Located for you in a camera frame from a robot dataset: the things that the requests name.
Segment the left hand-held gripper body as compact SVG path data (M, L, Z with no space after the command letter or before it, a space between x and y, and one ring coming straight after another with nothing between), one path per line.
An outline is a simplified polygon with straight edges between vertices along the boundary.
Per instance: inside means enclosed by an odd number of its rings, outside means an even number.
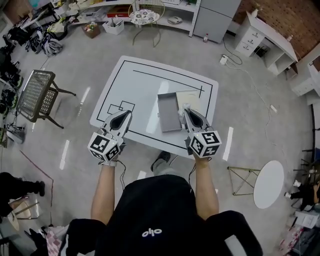
M87 149L100 165L115 167L118 155L125 147L124 136L131 120L125 120L127 110L121 110L107 117L97 132L94 132Z

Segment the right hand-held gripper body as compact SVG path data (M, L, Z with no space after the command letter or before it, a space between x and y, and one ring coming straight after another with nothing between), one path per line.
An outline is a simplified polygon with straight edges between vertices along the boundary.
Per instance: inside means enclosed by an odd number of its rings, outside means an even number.
M215 155L222 144L219 133L195 110L193 113L187 113L185 109L184 116L187 126L187 138L184 141L188 155L196 155L199 158Z

